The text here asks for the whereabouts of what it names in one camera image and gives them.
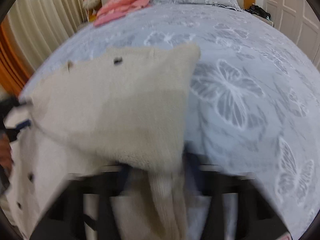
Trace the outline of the beige sweater with black hearts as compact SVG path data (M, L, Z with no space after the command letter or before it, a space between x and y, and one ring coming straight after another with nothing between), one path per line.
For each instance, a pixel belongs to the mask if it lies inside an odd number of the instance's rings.
M108 48L40 80L21 109L31 120L12 145L7 200L24 239L66 180L115 162L138 170L116 200L125 239L184 239L182 152L189 83L200 48L184 43Z

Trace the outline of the pink clothes pile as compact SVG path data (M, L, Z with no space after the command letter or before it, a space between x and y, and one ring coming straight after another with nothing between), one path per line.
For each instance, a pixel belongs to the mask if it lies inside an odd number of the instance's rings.
M150 0L108 0L98 11L95 27L126 16L128 13L149 6Z

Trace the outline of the orange curtain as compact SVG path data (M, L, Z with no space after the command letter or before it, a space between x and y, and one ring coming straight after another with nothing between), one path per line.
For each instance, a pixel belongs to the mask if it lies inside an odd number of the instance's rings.
M1 87L18 96L33 74L21 53L6 17L1 23Z

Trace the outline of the cream pleated curtain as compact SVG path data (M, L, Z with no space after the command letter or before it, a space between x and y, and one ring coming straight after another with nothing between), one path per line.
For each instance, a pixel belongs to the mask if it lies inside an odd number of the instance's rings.
M85 21L83 0L16 0L7 14L23 63L39 66Z

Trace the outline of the blue butterfly bedspread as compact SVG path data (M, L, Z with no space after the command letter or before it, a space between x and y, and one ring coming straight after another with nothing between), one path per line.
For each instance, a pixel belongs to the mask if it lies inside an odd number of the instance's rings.
M285 35L246 12L166 4L101 27L89 25L47 59L25 86L68 60L110 47L200 46L186 139L228 173L252 172L294 239L319 212L319 72Z

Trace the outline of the white right nightstand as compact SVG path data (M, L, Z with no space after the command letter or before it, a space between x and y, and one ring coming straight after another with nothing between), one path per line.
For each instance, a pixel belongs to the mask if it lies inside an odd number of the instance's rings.
M258 16L258 15L255 15L255 14L253 14L253 16L256 17L256 18L258 18L259 20L263 21L264 23L270 25L271 27L274 27L274 23L273 23L272 21L267 20L267 19L265 19L265 18L263 18L263 17L260 17L260 16Z

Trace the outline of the black item on nightstand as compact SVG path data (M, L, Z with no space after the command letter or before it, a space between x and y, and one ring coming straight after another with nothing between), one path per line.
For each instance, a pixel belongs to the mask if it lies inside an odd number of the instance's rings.
M259 7L258 5L252 4L245 11L249 12L250 14L257 15L266 20L269 20L269 21L271 20L271 15L268 12L266 12L263 8Z

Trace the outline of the white wardrobe doors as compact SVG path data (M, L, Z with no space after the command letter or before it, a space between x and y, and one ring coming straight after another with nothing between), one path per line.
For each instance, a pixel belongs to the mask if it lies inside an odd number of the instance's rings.
M306 0L264 0L274 27L319 68L319 19Z

